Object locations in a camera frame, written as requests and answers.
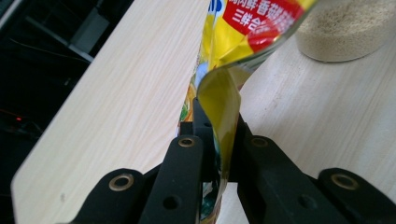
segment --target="grains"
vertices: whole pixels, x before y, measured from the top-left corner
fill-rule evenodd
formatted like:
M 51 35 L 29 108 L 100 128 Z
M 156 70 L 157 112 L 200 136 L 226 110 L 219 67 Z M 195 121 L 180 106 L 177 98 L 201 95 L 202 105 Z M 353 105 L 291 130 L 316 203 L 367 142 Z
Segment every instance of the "grains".
M 396 0 L 323 0 L 297 30 L 297 45 L 316 60 L 353 60 L 378 49 L 395 23 Z

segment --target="snack bag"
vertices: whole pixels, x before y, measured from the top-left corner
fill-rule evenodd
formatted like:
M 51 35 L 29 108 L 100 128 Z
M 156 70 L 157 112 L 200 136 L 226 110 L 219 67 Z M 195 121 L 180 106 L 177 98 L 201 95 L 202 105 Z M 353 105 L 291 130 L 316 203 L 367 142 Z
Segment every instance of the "snack bag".
M 239 116 L 239 90 L 249 76 L 290 37 L 316 0 L 212 0 L 198 65 L 183 105 L 190 121 L 192 99 L 211 121 L 218 177 L 204 183 L 201 222 L 214 223 L 230 171 Z

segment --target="black mechanical part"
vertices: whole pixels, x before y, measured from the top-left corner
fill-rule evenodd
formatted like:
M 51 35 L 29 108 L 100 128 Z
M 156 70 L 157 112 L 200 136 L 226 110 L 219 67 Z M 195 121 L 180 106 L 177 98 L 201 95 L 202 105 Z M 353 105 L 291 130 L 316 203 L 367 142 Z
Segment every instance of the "black mechanical part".
M 163 160 L 139 224 L 199 223 L 204 156 L 200 138 L 175 138 Z
M 246 175 L 241 169 L 241 167 L 243 167 L 241 155 L 242 151 L 245 150 L 245 139 L 251 135 L 252 133 L 248 125 L 239 115 L 235 139 L 233 141 L 233 155 L 231 157 L 229 182 L 239 182 L 239 176 Z
M 348 223 L 269 138 L 250 136 L 238 196 L 249 223 Z
M 213 139 L 213 129 L 209 118 L 202 109 L 197 98 L 193 100 L 192 134 L 202 139 L 204 144 L 204 166 L 203 181 L 210 182 L 216 179 L 217 168 L 215 167 L 215 143 Z
M 91 191 L 71 224 L 136 223 L 145 186 L 137 171 L 119 169 L 105 175 Z
M 360 176 L 332 168 L 320 172 L 318 184 L 351 223 L 396 223 L 395 204 Z
M 194 132 L 192 130 L 192 122 L 180 122 L 178 135 L 184 134 L 194 135 Z

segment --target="metal screw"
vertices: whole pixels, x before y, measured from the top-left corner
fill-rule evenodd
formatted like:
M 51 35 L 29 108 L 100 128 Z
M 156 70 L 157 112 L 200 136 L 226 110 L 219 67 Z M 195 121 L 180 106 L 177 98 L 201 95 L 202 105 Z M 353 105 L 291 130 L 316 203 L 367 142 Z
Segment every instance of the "metal screw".
M 192 138 L 185 137 L 185 138 L 182 138 L 182 139 L 178 140 L 178 144 L 181 147 L 192 147 L 192 146 L 194 146 L 195 141 Z
M 334 174 L 331 179 L 335 185 L 343 189 L 355 190 L 359 187 L 359 183 L 349 175 Z
M 134 176 L 130 174 L 117 175 L 110 180 L 108 187 L 114 191 L 123 191 L 134 184 Z

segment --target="cable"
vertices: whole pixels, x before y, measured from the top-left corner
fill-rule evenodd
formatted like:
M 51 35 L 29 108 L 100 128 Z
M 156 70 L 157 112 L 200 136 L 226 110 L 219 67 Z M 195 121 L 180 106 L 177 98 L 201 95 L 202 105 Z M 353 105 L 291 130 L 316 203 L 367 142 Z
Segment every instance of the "cable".
M 37 131 L 39 131 L 40 133 L 43 133 L 43 132 L 44 132 L 44 131 L 40 128 L 40 126 L 38 126 L 38 124 L 34 123 L 33 121 L 28 121 L 28 122 L 23 123 L 22 126 L 21 126 L 21 128 L 20 128 L 20 130 L 21 130 L 21 131 L 24 131 L 24 129 L 25 129 L 29 124 L 32 124 L 32 125 L 35 127 L 35 129 L 36 129 Z
M 5 109 L 2 109 L 2 108 L 0 108 L 0 112 L 3 112 L 3 113 L 5 113 L 5 114 L 9 114 L 9 115 L 11 115 L 11 116 L 15 116 L 15 117 L 18 117 L 18 118 L 26 118 L 25 116 L 22 116 L 22 115 L 18 115 L 18 114 L 9 112 L 9 111 L 7 111 L 7 110 L 5 110 Z
M 90 62 L 88 62 L 88 61 L 86 61 L 86 60 L 83 60 L 83 59 L 80 59 L 80 58 L 76 58 L 76 57 L 67 56 L 67 55 L 63 55 L 63 54 L 56 53 L 56 52 L 52 52 L 52 51 L 49 51 L 49 50 L 46 50 L 46 49 L 40 49 L 40 48 L 37 48 L 37 47 L 34 47 L 34 46 L 30 46 L 30 45 L 27 45 L 27 44 L 23 44 L 23 43 L 21 43 L 21 42 L 15 40 L 15 39 L 13 39 L 13 38 L 10 38 L 9 40 L 12 41 L 12 42 L 14 42 L 15 44 L 21 45 L 21 46 L 23 46 L 23 47 L 25 47 L 25 48 L 28 48 L 28 49 L 39 50 L 39 51 L 42 51 L 42 52 L 45 52 L 45 53 L 48 53 L 48 54 L 52 54 L 52 55 L 55 55 L 55 56 L 58 56 L 58 57 L 64 57 L 64 58 L 68 58 L 68 59 L 74 59 L 74 60 L 77 60 L 77 61 L 81 61 L 81 62 L 90 64 Z
M 68 12 L 70 12 L 71 14 L 73 14 L 73 16 L 75 16 L 77 19 L 79 19 L 80 21 L 84 21 L 78 14 L 76 14 L 70 7 L 68 7 L 67 5 L 65 5 L 62 1 L 59 2 L 62 6 L 64 6 L 66 8 L 66 10 Z

